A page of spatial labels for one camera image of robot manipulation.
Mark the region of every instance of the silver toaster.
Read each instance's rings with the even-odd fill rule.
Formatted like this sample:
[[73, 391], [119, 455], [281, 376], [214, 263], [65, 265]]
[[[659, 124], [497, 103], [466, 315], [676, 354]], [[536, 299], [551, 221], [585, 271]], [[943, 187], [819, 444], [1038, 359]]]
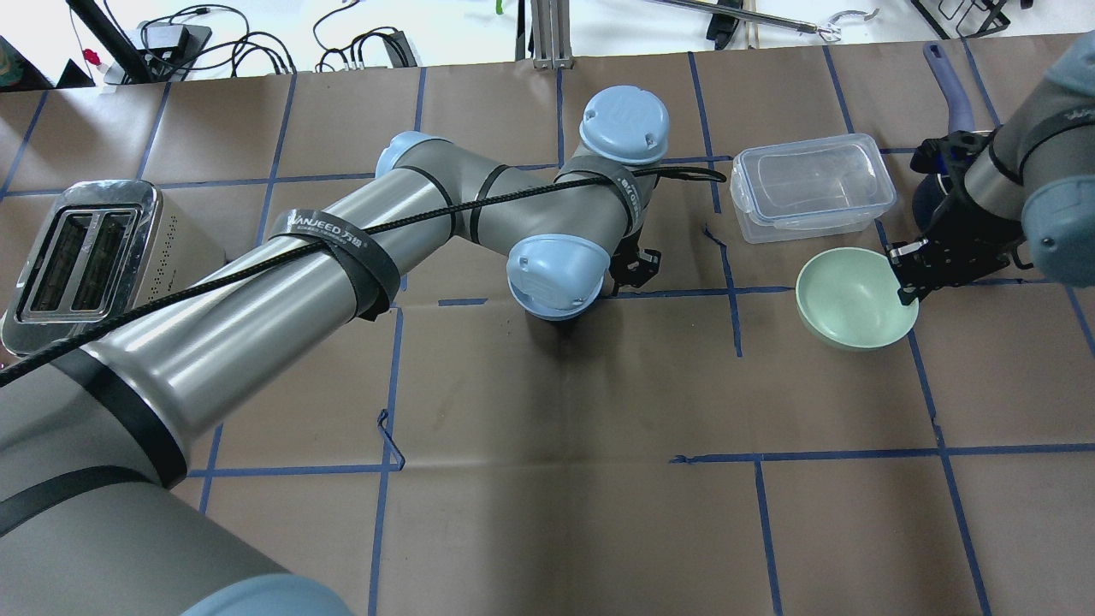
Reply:
[[81, 182], [42, 224], [0, 326], [16, 356], [80, 334], [224, 264], [224, 249], [140, 179]]

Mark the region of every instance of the transparent lid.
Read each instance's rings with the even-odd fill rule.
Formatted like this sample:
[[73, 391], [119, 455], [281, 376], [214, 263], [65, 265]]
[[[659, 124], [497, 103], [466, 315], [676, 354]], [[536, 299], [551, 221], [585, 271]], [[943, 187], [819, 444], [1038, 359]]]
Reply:
[[878, 146], [862, 132], [750, 148], [734, 166], [760, 222], [880, 213], [897, 200]]

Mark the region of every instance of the brown table surface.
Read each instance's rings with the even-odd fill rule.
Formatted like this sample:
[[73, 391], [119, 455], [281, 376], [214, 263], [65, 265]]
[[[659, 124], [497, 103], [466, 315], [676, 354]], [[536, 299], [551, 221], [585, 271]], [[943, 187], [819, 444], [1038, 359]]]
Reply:
[[[978, 128], [1073, 39], [948, 42]], [[520, 310], [502, 256], [453, 240], [397, 307], [200, 443], [175, 492], [361, 614], [1093, 614], [1095, 292], [1008, 268], [932, 294], [908, 340], [863, 355], [795, 312], [811, 255], [914, 236], [908, 162], [946, 130], [920, 47], [0, 95], [0, 304], [81, 179], [157, 183], [234, 257], [279, 211], [370, 181], [401, 130], [550, 177], [616, 83], [665, 101], [670, 160], [727, 174], [748, 147], [867, 132], [901, 194], [877, 228], [752, 245], [725, 185], [665, 181], [644, 231], [662, 272], [565, 326]]]

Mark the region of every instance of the light green bowl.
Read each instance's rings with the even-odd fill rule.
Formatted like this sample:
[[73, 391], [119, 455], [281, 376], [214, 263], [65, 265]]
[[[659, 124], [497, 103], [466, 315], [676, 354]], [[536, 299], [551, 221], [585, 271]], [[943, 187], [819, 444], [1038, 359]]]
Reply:
[[798, 272], [798, 316], [838, 349], [881, 349], [904, 338], [920, 312], [919, 301], [901, 304], [899, 287], [885, 255], [862, 247], [827, 249]]

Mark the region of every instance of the clear plastic container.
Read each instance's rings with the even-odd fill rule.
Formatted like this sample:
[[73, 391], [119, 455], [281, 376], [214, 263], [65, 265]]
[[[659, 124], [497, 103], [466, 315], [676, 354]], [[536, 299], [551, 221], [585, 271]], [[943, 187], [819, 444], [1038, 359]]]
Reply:
[[750, 148], [734, 159], [730, 196], [750, 243], [862, 231], [897, 201], [869, 135]]

